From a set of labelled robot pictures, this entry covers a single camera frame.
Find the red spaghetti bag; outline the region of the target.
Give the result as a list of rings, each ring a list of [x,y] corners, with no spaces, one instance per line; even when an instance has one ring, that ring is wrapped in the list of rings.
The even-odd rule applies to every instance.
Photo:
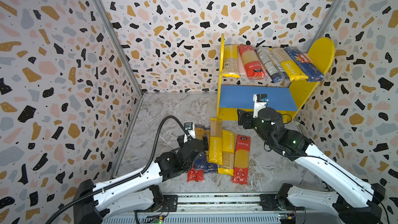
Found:
[[[251,138],[238,135],[234,155],[233,183],[247,185]]]
[[[265,78],[264,69],[252,46],[240,45],[238,51],[249,80],[260,80]]]
[[[191,168],[187,174],[187,182],[189,183],[191,181],[204,182],[205,178],[203,170],[196,170],[195,168]]]

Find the clear printed spaghetti bag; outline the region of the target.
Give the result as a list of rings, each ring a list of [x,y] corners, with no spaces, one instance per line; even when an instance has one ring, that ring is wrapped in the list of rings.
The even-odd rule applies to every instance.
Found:
[[[289,80],[285,69],[282,67],[276,56],[269,48],[257,48],[256,53],[273,83],[276,84],[279,82],[287,82]]]

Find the yellow Pastatime spaghetti bag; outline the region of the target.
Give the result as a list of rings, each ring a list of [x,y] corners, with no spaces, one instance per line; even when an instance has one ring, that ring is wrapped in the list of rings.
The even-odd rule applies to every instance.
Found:
[[[273,48],[271,52],[285,70],[291,82],[308,79],[308,76],[299,68],[283,48]]]

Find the blue Barilla spaghetti bag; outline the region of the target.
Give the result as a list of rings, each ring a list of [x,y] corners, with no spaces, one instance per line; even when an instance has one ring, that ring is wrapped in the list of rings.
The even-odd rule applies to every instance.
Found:
[[[299,49],[286,47],[284,51],[308,77],[307,81],[309,83],[321,82],[324,79],[324,74]]]

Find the yellow label spaghetti bag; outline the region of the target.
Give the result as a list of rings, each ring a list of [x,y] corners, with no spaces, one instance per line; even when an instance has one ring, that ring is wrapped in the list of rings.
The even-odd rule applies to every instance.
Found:
[[[240,78],[238,65],[238,45],[226,45],[224,47],[222,76]]]

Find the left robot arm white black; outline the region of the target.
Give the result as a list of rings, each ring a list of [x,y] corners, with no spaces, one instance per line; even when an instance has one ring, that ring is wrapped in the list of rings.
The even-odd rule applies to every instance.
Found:
[[[124,212],[159,208],[164,203],[159,184],[188,172],[207,148],[203,140],[191,139],[158,156],[145,172],[136,170],[96,184],[91,179],[81,182],[74,196],[74,223],[101,224]]]

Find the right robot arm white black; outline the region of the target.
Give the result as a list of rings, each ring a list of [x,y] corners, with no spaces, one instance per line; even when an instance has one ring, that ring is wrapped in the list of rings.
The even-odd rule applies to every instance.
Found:
[[[285,128],[283,116],[267,107],[256,114],[237,110],[238,125],[253,129],[265,145],[314,173],[332,191],[302,189],[284,183],[276,201],[280,208],[308,207],[337,216],[345,224],[378,224],[385,207],[385,188],[369,184],[326,156],[311,139]]]

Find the yellow shelf with coloured boards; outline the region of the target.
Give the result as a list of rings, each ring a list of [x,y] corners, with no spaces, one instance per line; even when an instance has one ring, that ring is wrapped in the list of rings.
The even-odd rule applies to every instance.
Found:
[[[217,118],[237,121],[237,110],[257,112],[264,107],[271,107],[277,112],[290,116],[292,119],[313,94],[320,82],[306,80],[293,81],[289,88],[267,86],[227,85],[223,82],[222,63],[224,60],[224,34],[221,35],[220,69],[217,91]],[[312,44],[309,58],[324,75],[330,69],[335,55],[335,46],[332,40],[322,37]]]

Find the blue gold spaghetti bag left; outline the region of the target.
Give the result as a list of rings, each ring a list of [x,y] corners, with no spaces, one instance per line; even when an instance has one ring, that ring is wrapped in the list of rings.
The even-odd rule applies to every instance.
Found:
[[[203,136],[205,135],[205,128],[202,125],[195,126],[195,136],[199,140],[203,140]],[[206,163],[206,153],[204,151],[200,152],[197,159],[194,161],[193,165],[195,170],[202,170],[203,173],[208,169]]]

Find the blue gold spaghetti bag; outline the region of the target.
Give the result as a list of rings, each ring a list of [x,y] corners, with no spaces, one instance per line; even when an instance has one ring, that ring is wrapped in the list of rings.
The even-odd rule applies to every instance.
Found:
[[[203,140],[203,136],[205,135],[205,128],[202,125],[195,126],[195,136],[199,140]],[[202,170],[203,173],[208,169],[206,163],[206,153],[204,151],[200,152],[197,159],[194,161],[193,165],[195,170]]]
[[[215,164],[215,163],[210,162],[210,160],[209,160],[210,127],[205,127],[205,135],[206,135],[206,138],[207,138],[207,149],[205,151],[207,169],[205,169],[204,173],[217,173],[218,172],[218,165]]]

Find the blue gold spaghetti bag right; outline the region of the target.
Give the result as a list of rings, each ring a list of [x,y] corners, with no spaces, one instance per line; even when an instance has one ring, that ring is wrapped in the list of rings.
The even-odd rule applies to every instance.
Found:
[[[217,173],[218,172],[218,165],[215,164],[215,163],[210,162],[210,160],[209,160],[210,127],[205,127],[205,135],[206,135],[206,138],[207,138],[207,149],[205,151],[207,169],[205,169],[204,173]]]

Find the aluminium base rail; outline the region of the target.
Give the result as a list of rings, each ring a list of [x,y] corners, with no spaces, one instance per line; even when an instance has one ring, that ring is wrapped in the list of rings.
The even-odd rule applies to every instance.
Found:
[[[104,224],[339,224],[340,219],[328,213],[304,207],[277,206],[275,193],[171,193],[164,194],[158,209],[127,208],[134,198],[146,206],[149,196],[133,194],[112,206]]]

